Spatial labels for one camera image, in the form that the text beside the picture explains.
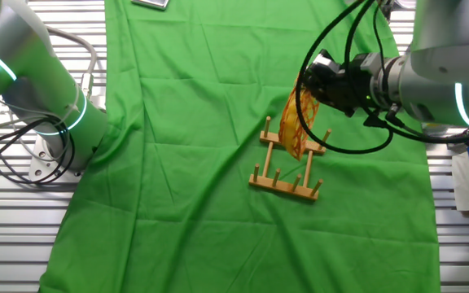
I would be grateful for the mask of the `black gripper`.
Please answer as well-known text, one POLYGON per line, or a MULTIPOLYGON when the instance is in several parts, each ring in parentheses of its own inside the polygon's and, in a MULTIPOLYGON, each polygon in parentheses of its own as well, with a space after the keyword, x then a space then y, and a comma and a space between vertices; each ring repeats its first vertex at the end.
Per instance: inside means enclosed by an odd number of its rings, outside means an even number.
POLYGON ((338 73, 340 68, 327 50, 321 50, 305 70, 303 100, 333 107, 346 116, 353 116, 362 105, 375 107, 370 92, 372 75, 352 62, 349 66, 351 84, 345 72, 338 73))

